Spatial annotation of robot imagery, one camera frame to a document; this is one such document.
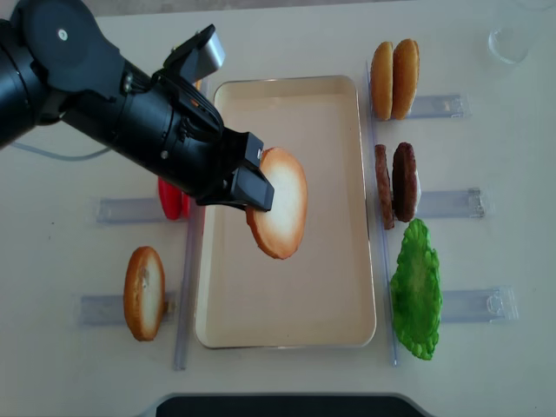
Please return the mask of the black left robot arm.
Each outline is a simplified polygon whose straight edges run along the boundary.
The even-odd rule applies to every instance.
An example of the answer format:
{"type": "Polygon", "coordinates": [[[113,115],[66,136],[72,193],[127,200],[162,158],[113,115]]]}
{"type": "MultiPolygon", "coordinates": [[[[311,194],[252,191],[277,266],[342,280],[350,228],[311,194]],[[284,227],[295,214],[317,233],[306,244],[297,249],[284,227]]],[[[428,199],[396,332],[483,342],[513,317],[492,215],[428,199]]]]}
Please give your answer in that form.
{"type": "Polygon", "coordinates": [[[1,23],[1,143],[66,122],[200,205],[271,209],[263,144],[228,129],[195,83],[221,68],[214,26],[147,75],[80,1],[20,1],[1,23]]]}

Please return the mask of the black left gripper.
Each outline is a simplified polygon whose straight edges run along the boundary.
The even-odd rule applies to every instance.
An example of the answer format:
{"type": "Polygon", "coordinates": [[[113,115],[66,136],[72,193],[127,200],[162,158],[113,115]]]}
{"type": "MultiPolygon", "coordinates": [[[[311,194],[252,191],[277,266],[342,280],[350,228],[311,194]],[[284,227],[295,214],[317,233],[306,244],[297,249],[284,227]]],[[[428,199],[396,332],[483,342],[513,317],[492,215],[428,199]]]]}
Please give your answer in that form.
{"type": "Polygon", "coordinates": [[[200,205],[268,212],[275,190],[260,169],[264,143],[238,133],[193,83],[157,71],[129,75],[129,157],[200,205]]]}

